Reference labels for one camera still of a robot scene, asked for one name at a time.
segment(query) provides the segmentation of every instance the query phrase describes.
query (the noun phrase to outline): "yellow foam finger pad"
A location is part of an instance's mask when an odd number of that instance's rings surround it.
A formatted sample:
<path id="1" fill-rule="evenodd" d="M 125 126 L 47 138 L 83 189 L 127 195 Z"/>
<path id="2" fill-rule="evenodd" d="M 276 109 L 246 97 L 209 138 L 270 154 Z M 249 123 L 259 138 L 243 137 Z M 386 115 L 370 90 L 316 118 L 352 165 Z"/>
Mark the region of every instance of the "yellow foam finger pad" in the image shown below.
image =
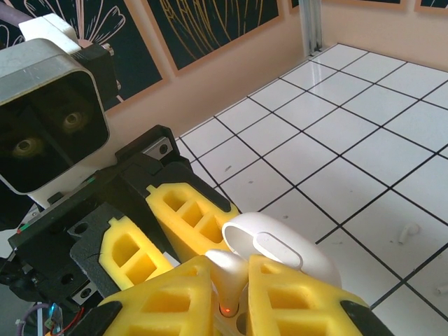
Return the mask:
<path id="1" fill-rule="evenodd" d="M 104 233 L 99 264 L 120 290 L 172 270 L 172 265 L 149 238 L 128 218 L 112 218 Z"/>
<path id="2" fill-rule="evenodd" d="M 356 295 L 261 255 L 249 260 L 248 336 L 360 336 L 341 307 Z"/>
<path id="3" fill-rule="evenodd" d="M 210 261 L 201 255 L 106 298 L 122 309 L 105 336 L 213 336 Z"/>
<path id="4" fill-rule="evenodd" d="M 235 205 L 224 212 L 187 183 L 150 185 L 148 191 L 146 201 L 182 263 L 209 249 L 229 251 L 221 229 L 239 215 Z"/>

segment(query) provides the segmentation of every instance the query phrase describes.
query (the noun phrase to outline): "cable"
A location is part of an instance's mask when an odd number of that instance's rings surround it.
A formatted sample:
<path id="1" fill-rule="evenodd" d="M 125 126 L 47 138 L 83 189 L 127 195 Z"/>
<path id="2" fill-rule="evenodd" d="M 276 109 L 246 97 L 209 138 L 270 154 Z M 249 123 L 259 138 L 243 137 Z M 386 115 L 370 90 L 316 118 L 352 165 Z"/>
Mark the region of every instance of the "cable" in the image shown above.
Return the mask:
<path id="1" fill-rule="evenodd" d="M 84 307 L 82 307 L 81 310 L 78 311 L 77 315 L 75 315 L 75 317 L 73 318 L 73 321 L 70 322 L 67 327 L 65 327 L 64 329 L 59 331 L 57 334 L 53 334 L 53 328 L 51 328 L 50 335 L 51 336 L 61 336 L 62 334 L 64 334 L 68 329 L 70 329 L 74 324 L 76 324 L 80 320 L 81 316 L 83 315 L 83 312 L 84 312 Z"/>
<path id="2" fill-rule="evenodd" d="M 36 310 L 48 309 L 49 307 L 50 307 L 49 304 L 41 303 L 41 304 L 36 304 L 33 307 L 31 307 L 30 309 L 28 309 L 27 312 L 25 313 L 25 315 L 23 316 L 22 320 L 17 325 L 17 329 L 15 330 L 16 336 L 22 336 L 22 332 L 25 329 L 25 323 L 26 323 L 26 320 L 28 319 L 29 315 L 33 314 L 33 312 L 35 312 Z"/>
<path id="3" fill-rule="evenodd" d="M 8 6 L 7 4 L 0 2 L 0 20 L 9 23 L 10 25 L 19 27 L 19 23 L 32 19 L 20 10 Z"/>

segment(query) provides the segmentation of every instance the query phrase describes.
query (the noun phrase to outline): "floor tile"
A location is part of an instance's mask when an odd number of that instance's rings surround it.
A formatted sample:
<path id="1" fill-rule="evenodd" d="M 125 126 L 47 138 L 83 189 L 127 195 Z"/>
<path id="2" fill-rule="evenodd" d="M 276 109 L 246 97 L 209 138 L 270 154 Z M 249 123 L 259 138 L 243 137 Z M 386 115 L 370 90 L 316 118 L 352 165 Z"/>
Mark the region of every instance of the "floor tile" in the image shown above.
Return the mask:
<path id="1" fill-rule="evenodd" d="M 333 75 L 335 72 L 336 70 L 326 66 L 308 62 L 300 68 L 288 73 L 283 79 L 302 89 L 308 90 L 316 84 L 319 84 L 325 78 Z"/>
<path id="2" fill-rule="evenodd" d="M 194 161 L 191 164 L 191 167 L 193 169 L 193 172 L 198 175 L 205 183 L 207 183 L 209 186 L 211 186 L 212 188 L 216 187 L 216 183 L 215 181 L 213 181 L 209 175 L 209 173 L 207 173 L 204 168 L 201 166 L 201 164 L 198 161 Z"/>
<path id="3" fill-rule="evenodd" d="M 260 155 L 271 151 L 299 131 L 275 115 L 269 115 L 239 134 Z"/>
<path id="4" fill-rule="evenodd" d="M 448 111 L 422 101 L 385 127 L 433 151 L 448 144 Z"/>
<path id="5" fill-rule="evenodd" d="M 342 153 L 378 128 L 341 108 L 312 125 L 305 133 Z"/>
<path id="6" fill-rule="evenodd" d="M 343 107 L 358 116 L 383 125 L 416 101 L 414 98 L 373 85 Z"/>
<path id="7" fill-rule="evenodd" d="M 299 189 L 342 223 L 386 187 L 352 164 L 336 159 L 300 184 Z"/>
<path id="8" fill-rule="evenodd" d="M 225 128 L 223 124 L 216 119 L 213 119 L 207 124 L 185 135 L 182 139 L 189 149 L 199 157 L 223 143 L 225 140 L 232 137 L 232 135 L 231 131 Z"/>
<path id="9" fill-rule="evenodd" d="M 277 80 L 273 82 L 273 84 L 252 95 L 251 98 L 262 104 L 266 109 L 273 111 L 301 93 L 303 93 L 302 89 L 299 89 L 284 80 Z"/>
<path id="10" fill-rule="evenodd" d="M 297 190 L 292 190 L 262 211 L 281 221 L 311 242 L 336 227 L 319 208 Z"/>
<path id="11" fill-rule="evenodd" d="M 292 186 L 266 162 L 260 160 L 221 187 L 243 212 L 259 211 Z"/>
<path id="12" fill-rule="evenodd" d="M 401 286 L 373 312 L 395 336 L 447 334 L 448 322 L 406 286 Z"/>
<path id="13" fill-rule="evenodd" d="M 448 83 L 429 94 L 424 100 L 448 109 Z"/>
<path id="14" fill-rule="evenodd" d="M 199 160 L 210 174 L 222 183 L 259 157 L 237 137 L 221 144 Z"/>
<path id="15" fill-rule="evenodd" d="M 438 292 L 438 288 L 446 288 L 448 285 L 448 250 L 435 257 L 433 261 L 414 275 L 408 283 L 443 314 L 448 316 L 447 294 Z"/>
<path id="16" fill-rule="evenodd" d="M 218 116 L 218 119 L 225 123 L 233 132 L 238 133 L 269 113 L 266 108 L 253 100 L 246 99 Z"/>
<path id="17" fill-rule="evenodd" d="M 445 156 L 446 158 L 448 158 L 448 147 L 446 147 L 444 150 L 442 150 L 440 152 L 441 155 Z"/>
<path id="18" fill-rule="evenodd" d="M 429 150 L 379 129 L 344 157 L 390 186 L 431 155 Z"/>
<path id="19" fill-rule="evenodd" d="M 406 225 L 413 223 L 420 231 L 400 244 L 398 240 Z M 373 202 L 344 228 L 401 277 L 406 277 L 448 242 L 445 224 L 393 191 Z"/>
<path id="20" fill-rule="evenodd" d="M 177 144 L 177 147 L 179 148 L 179 151 L 181 152 L 181 155 L 184 158 L 189 159 L 190 162 L 193 162 L 194 160 L 196 160 L 193 153 L 190 152 L 190 150 L 183 144 L 183 142 L 181 140 L 176 141 L 176 144 Z"/>
<path id="21" fill-rule="evenodd" d="M 422 98 L 438 85 L 448 81 L 448 73 L 408 63 L 379 82 L 416 98 Z"/>
<path id="22" fill-rule="evenodd" d="M 336 105 L 306 92 L 279 108 L 275 114 L 303 130 L 334 109 Z"/>
<path id="23" fill-rule="evenodd" d="M 339 72 L 313 87 L 310 92 L 336 105 L 343 105 L 370 85 L 365 80 Z"/>
<path id="24" fill-rule="evenodd" d="M 336 154 L 305 134 L 295 136 L 266 155 L 266 160 L 294 184 L 334 158 Z"/>
<path id="25" fill-rule="evenodd" d="M 392 273 L 342 230 L 333 232 L 318 247 L 335 261 L 342 288 L 369 305 L 398 283 Z"/>
<path id="26" fill-rule="evenodd" d="M 395 189 L 448 221 L 448 160 L 437 156 L 409 175 Z"/>
<path id="27" fill-rule="evenodd" d="M 313 59 L 314 62 L 340 70 L 366 54 L 367 51 L 338 44 Z"/>
<path id="28" fill-rule="evenodd" d="M 377 82 L 404 63 L 399 59 L 369 52 L 366 56 L 350 64 L 344 69 L 344 72 L 370 82 Z"/>

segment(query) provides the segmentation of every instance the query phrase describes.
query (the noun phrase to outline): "white plastic object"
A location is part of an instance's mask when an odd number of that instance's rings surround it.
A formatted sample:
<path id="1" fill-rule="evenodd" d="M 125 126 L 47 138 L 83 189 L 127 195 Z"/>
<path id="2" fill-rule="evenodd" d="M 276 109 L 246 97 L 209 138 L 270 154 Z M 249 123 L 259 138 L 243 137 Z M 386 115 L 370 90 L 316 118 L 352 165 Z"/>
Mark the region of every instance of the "white plastic object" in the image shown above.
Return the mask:
<path id="1" fill-rule="evenodd" d="M 81 50 L 75 29 L 54 13 L 22 22 L 19 28 L 26 41 L 50 40 L 67 54 Z"/>
<path id="2" fill-rule="evenodd" d="M 224 224 L 223 237 L 229 249 L 248 260 L 261 254 L 305 274 L 341 288 L 334 262 L 317 245 L 263 213 L 243 213 Z"/>
<path id="3" fill-rule="evenodd" d="M 218 291 L 221 314 L 233 317 L 238 312 L 239 299 L 249 282 L 249 264 L 229 251 L 212 249 L 205 256 L 213 263 L 211 278 Z"/>
<path id="4" fill-rule="evenodd" d="M 409 223 L 407 224 L 402 232 L 400 233 L 400 237 L 398 238 L 398 243 L 400 245 L 403 245 L 407 241 L 408 236 L 413 236 L 419 233 L 420 226 L 416 223 Z"/>

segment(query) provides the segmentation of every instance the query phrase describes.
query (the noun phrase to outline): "floral drawing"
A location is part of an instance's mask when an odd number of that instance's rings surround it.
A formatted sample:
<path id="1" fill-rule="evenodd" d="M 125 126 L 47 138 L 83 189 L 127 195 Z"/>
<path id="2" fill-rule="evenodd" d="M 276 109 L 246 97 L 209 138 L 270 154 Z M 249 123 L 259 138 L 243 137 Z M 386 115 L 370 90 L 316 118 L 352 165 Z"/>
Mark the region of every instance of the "floral drawing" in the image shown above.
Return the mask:
<path id="1" fill-rule="evenodd" d="M 126 17 L 118 6 L 105 8 L 105 0 L 24 0 L 29 13 L 40 16 L 42 13 L 55 13 L 68 22 L 76 31 L 82 47 L 93 43 L 104 44 L 125 25 Z M 95 13 L 84 11 L 85 5 L 96 3 L 88 8 L 98 8 Z"/>
<path id="2" fill-rule="evenodd" d="M 2 42 L 5 43 L 6 47 L 15 46 L 25 40 L 22 35 L 19 35 L 16 38 L 11 38 L 11 35 L 12 34 L 9 32 L 9 27 L 4 24 L 0 24 L 0 36 L 4 36 L 4 38 L 2 37 Z"/>

